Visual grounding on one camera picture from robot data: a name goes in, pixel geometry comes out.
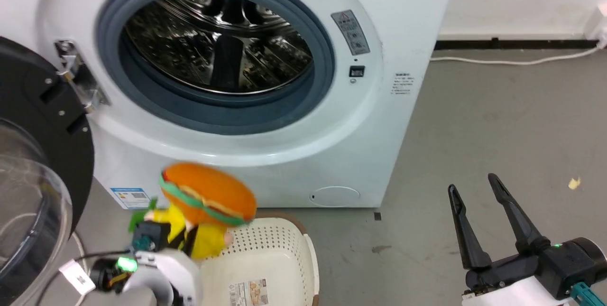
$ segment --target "plush toy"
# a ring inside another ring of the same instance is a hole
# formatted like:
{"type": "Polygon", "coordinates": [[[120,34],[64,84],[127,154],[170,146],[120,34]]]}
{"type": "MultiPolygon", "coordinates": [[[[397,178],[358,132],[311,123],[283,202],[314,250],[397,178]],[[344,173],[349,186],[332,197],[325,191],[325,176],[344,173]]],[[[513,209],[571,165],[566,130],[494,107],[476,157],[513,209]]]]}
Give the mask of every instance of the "plush toy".
{"type": "Polygon", "coordinates": [[[195,260],[219,255],[234,241],[228,229],[255,218],[257,203],[249,188],[208,166],[173,164],[162,172],[160,187],[170,205],[149,211],[145,220],[171,224],[169,243],[178,243],[195,260]]]}

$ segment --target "sticker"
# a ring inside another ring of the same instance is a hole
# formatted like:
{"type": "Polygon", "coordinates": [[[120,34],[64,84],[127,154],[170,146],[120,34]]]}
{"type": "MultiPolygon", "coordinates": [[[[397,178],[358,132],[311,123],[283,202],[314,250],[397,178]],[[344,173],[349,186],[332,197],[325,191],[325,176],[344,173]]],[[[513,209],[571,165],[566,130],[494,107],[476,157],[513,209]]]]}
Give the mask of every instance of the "sticker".
{"type": "Polygon", "coordinates": [[[110,190],[127,209],[147,209],[150,198],[140,187],[112,187],[110,190]]]}
{"type": "Polygon", "coordinates": [[[415,79],[408,73],[396,73],[392,80],[392,95],[411,95],[415,79]]]}
{"type": "Polygon", "coordinates": [[[265,278],[230,285],[230,306],[270,306],[265,278]]]}
{"type": "Polygon", "coordinates": [[[331,18],[340,28],[353,56],[371,52],[369,44],[367,44],[367,38],[365,38],[365,34],[362,32],[360,24],[351,9],[333,13],[331,18]]]}
{"type": "Polygon", "coordinates": [[[93,280],[89,278],[89,276],[84,272],[84,269],[82,269],[82,267],[80,267],[76,261],[70,260],[65,265],[62,265],[59,268],[59,271],[61,274],[63,274],[63,276],[65,276],[67,282],[74,286],[80,295],[85,295],[86,293],[89,293],[95,289],[93,280]]]}

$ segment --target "gray concrete floor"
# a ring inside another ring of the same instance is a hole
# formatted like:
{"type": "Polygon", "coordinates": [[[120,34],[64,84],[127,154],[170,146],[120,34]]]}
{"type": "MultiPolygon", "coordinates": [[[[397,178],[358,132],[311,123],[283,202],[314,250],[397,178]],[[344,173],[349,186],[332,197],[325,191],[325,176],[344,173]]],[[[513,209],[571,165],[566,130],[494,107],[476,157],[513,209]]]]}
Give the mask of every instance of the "gray concrete floor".
{"type": "MultiPolygon", "coordinates": [[[[531,60],[569,51],[449,51],[531,60]]],[[[384,206],[288,210],[316,243],[322,306],[459,305],[461,267],[447,186],[457,185],[493,259],[516,253],[487,174],[500,176],[553,242],[589,237],[607,248],[607,53],[529,67],[431,64],[384,206]],[[571,178],[581,186],[568,188],[571,178]]],[[[95,184],[78,231],[89,251],[128,243],[130,213],[95,184]]],[[[65,259],[77,256],[67,248],[65,259]]],[[[594,288],[607,299],[607,284],[594,288]]],[[[58,278],[43,305],[71,305],[58,278]]],[[[112,305],[91,293],[84,306],[112,305]]]]}

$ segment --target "black baseboard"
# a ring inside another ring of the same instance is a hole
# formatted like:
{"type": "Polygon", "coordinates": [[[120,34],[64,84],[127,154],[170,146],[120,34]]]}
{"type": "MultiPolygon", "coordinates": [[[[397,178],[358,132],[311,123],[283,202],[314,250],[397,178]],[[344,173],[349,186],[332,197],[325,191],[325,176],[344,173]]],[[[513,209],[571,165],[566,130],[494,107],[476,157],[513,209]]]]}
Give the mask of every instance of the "black baseboard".
{"type": "Polygon", "coordinates": [[[448,49],[590,49],[596,40],[437,40],[435,51],[448,49]]]}

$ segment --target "teal connector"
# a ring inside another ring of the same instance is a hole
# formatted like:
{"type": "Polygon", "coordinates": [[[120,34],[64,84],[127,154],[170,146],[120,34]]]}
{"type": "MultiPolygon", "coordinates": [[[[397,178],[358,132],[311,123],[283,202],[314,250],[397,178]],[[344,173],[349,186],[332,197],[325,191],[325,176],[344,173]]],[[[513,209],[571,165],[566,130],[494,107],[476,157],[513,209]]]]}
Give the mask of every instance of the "teal connector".
{"type": "Polygon", "coordinates": [[[573,285],[573,288],[571,288],[571,297],[579,306],[605,306],[605,302],[599,299],[584,282],[573,285]]]}
{"type": "Polygon", "coordinates": [[[143,236],[140,239],[133,241],[131,245],[133,246],[133,252],[139,250],[150,251],[154,249],[152,248],[152,240],[147,236],[143,236]]]}

